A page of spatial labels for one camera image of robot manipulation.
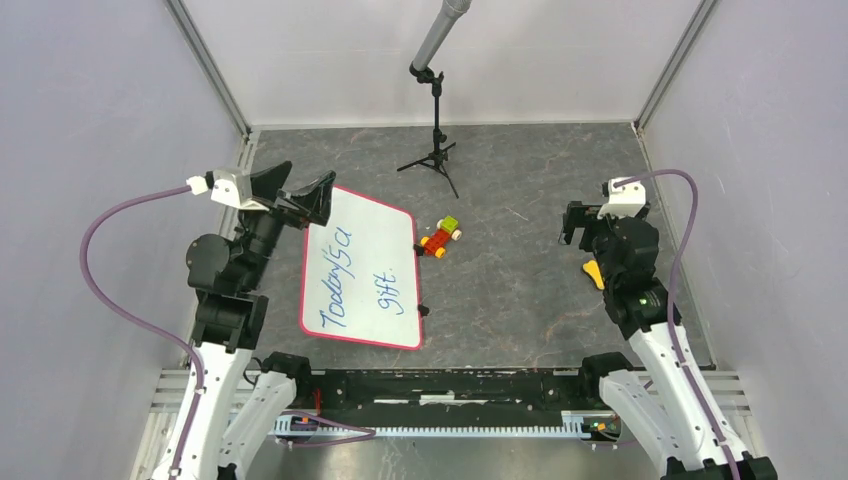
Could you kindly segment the yellow eraser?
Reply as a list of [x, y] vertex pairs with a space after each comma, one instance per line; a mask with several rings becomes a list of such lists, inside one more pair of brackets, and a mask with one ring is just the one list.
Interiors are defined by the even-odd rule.
[[603, 291], [605, 283], [602, 278], [600, 266], [596, 260], [589, 260], [582, 265], [582, 271], [592, 280], [596, 289]]

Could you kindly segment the pink framed whiteboard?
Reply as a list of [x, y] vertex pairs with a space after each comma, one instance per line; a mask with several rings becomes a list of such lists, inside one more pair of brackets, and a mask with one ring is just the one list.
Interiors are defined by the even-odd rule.
[[406, 210], [336, 187], [326, 225], [304, 235], [299, 324], [308, 335], [418, 350], [416, 224]]

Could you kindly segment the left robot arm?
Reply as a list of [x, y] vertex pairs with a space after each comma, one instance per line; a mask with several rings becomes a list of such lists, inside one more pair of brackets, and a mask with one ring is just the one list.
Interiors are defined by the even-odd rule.
[[275, 352], [261, 361], [245, 405], [231, 412], [268, 310], [257, 288], [281, 233], [324, 226], [331, 213], [335, 172], [287, 191], [291, 170], [285, 161], [257, 173], [217, 169], [186, 181], [192, 194], [235, 209], [237, 225], [232, 238], [205, 234], [186, 252], [187, 283], [198, 301], [190, 379], [155, 479], [245, 478], [279, 414], [313, 397], [308, 360]]

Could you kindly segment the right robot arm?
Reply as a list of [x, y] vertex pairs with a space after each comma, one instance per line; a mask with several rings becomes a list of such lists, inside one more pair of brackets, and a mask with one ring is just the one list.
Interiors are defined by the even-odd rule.
[[587, 357], [577, 392], [591, 408], [609, 406], [632, 432], [662, 479], [775, 479], [722, 413], [695, 362], [676, 305], [656, 276], [659, 232], [641, 209], [615, 219], [598, 205], [568, 204], [561, 241], [583, 231], [604, 285], [605, 310], [637, 354], [658, 394], [651, 399], [619, 352]]

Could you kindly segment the colourful toy brick car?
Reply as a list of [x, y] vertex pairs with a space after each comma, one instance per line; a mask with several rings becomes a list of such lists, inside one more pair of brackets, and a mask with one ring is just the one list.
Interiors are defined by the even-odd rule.
[[462, 235], [459, 221], [448, 215], [437, 222], [436, 230], [431, 236], [425, 236], [421, 239], [419, 251], [423, 255], [443, 258], [447, 252], [446, 246], [451, 241], [458, 241]]

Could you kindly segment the microphone on black tripod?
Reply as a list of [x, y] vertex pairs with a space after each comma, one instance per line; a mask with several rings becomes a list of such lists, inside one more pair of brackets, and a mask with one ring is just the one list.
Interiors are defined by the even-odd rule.
[[402, 172], [414, 166], [422, 166], [435, 171], [448, 180], [456, 198], [459, 198], [459, 194], [446, 169], [449, 151], [456, 146], [456, 143], [445, 144], [447, 135], [443, 132], [440, 124], [440, 98], [443, 92], [444, 73], [436, 74], [430, 68], [430, 63], [453, 26], [469, 11], [471, 4], [471, 0], [444, 0], [418, 52], [410, 63], [409, 72], [415, 80], [419, 84], [429, 85], [431, 88], [431, 96], [434, 101], [433, 149], [425, 157], [396, 169], [397, 172]]

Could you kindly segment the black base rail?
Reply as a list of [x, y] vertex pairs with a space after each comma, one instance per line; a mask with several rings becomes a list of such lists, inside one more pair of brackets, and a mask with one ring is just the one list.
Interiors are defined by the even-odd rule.
[[554, 427], [564, 412], [606, 414], [575, 370], [314, 371], [292, 409], [360, 427]]

